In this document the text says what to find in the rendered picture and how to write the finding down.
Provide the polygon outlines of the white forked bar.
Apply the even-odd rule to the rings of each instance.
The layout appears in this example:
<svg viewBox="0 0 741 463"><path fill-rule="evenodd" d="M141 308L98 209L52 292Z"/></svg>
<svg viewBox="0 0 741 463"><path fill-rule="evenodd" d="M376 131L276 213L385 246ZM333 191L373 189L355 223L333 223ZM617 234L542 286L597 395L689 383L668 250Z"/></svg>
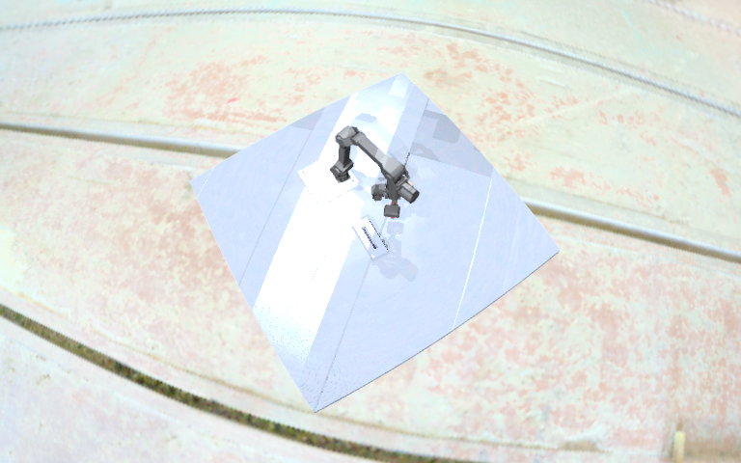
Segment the white forked bar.
<svg viewBox="0 0 741 463"><path fill-rule="evenodd" d="M327 252L329 250L329 248L326 247L324 253L322 254L321 251L320 251L321 248L322 248L322 246L323 245L321 245L321 244L319 245L319 249L317 251L318 254L316 255L316 258L315 258L314 262L311 264L309 270L307 271L307 273L305 275L305 279L303 280L303 283L305 283L307 285L310 283L310 281L311 281L312 277L314 276L317 268L320 266L320 264L321 264L321 262L323 260L323 256L326 256L326 254L327 254Z"/></svg>

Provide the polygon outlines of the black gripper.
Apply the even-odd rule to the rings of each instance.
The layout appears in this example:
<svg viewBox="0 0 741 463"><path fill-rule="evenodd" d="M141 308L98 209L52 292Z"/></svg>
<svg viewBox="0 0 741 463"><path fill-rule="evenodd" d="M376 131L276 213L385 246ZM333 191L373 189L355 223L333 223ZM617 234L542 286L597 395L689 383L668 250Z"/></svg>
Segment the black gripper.
<svg viewBox="0 0 741 463"><path fill-rule="evenodd" d="M398 194L398 191L390 191L388 187L386 193L388 193L388 199L392 200L392 203L384 205L383 215L385 217L398 218L400 214L400 206L398 205L398 200L401 200L401 195Z"/></svg>

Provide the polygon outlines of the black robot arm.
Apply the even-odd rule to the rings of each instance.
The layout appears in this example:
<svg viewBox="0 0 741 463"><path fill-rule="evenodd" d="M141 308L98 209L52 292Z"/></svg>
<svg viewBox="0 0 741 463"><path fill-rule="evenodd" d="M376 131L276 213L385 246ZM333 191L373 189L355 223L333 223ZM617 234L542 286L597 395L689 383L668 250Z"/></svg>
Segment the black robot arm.
<svg viewBox="0 0 741 463"><path fill-rule="evenodd" d="M376 183L371 186L370 193L373 200L381 201L383 197L388 199L388 193L386 193L388 187L390 191L398 191L398 194L409 203L413 204L416 201L420 193L408 184L407 180L410 176L403 164L394 158L389 158L367 138L364 132L360 132L358 127L347 125L335 135L335 141L339 145L339 159L329 170L337 184L350 179L348 171L354 167L354 162L349 158L350 150L351 146L357 146L380 167L382 176L387 180L385 183Z"/></svg>

